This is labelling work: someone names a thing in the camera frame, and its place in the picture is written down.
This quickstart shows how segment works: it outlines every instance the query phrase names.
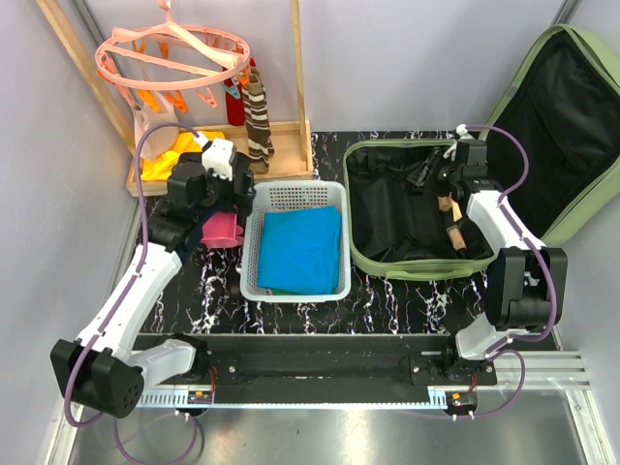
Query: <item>folded blue cloth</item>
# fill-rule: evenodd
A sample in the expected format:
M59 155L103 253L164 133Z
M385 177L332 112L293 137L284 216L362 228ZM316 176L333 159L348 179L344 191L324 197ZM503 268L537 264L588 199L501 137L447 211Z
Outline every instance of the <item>folded blue cloth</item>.
M333 206L264 216L259 286L303 295L338 287L342 218Z

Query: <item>green suitcase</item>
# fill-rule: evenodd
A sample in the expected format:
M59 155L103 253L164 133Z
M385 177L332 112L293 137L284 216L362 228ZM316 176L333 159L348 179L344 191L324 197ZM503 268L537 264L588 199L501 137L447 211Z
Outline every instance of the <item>green suitcase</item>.
M570 239L620 192L620 59L594 34L548 29L530 49L487 124L513 134L530 160L526 182L510 195L525 225L548 246ZM521 175L512 143L483 132L488 165L501 185ZM449 139L382 139L352 145L344 156L351 256L364 272L389 279L470 276L494 259L473 222L457 257L437 198L412 187L434 147Z

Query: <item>laundry basket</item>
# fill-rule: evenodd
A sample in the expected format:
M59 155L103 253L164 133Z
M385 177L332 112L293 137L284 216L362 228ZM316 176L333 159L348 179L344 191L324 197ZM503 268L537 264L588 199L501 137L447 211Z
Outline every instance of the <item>laundry basket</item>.
M268 289L260 288L258 285L259 255L266 212L321 206L334 206L342 217L336 292L329 295L272 295ZM252 214L245 226L241 259L241 293L243 296L248 300L261 302L326 302L346 297L351 290L348 216L347 194L345 188L337 182L273 181L258 184Z

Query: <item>wooden rack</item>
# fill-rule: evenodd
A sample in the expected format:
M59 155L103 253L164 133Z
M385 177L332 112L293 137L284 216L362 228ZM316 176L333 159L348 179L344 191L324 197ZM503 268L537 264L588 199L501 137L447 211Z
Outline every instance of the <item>wooden rack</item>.
M127 116L126 111L118 105L104 80L97 76L97 66L95 65L94 57L86 50L76 29L58 4L58 0L37 0L37 3L63 46L74 60L74 63L76 63L82 77L95 94L114 129L123 139L129 151L135 154L133 121ZM299 120L293 122L272 122L270 124L271 140L275 148L275 155L269 161L269 173L256 174L255 178L259 182L274 179L312 179L314 175L311 145L312 133L310 131L310 122L306 119L305 114L299 0L291 0L291 14L293 19ZM226 139L234 141L239 151L244 152L247 150L247 132L245 127L221 125L204 126L198 129L222 132ZM132 163L127 176L127 189L132 195L136 196L138 191L133 166L134 164ZM143 182L142 187L147 196L161 196L167 192L166 181Z

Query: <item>wall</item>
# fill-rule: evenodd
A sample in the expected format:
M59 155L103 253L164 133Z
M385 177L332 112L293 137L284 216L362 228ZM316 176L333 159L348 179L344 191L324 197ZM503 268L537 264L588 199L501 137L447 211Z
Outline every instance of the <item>wall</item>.
M163 21L155 0L87 3L105 37L113 26ZM356 131L449 129L485 121L562 1L300 3L308 118L317 131ZM270 117L285 121L297 120L289 5L290 0L179 0L172 9L180 23L209 25L245 39L264 76ZM155 46L151 52L157 52ZM223 96L219 86L216 92ZM191 93L185 95L187 121L226 122L223 106L206 108Z
M0 462L42 463L60 395L49 351L108 291L130 156L34 1L1 2Z
M584 0L572 24L598 33L620 54L615 0ZM566 349L579 350L593 387L607 436L620 457L617 402L620 375L620 198L616 197L566 245L569 277L560 334Z

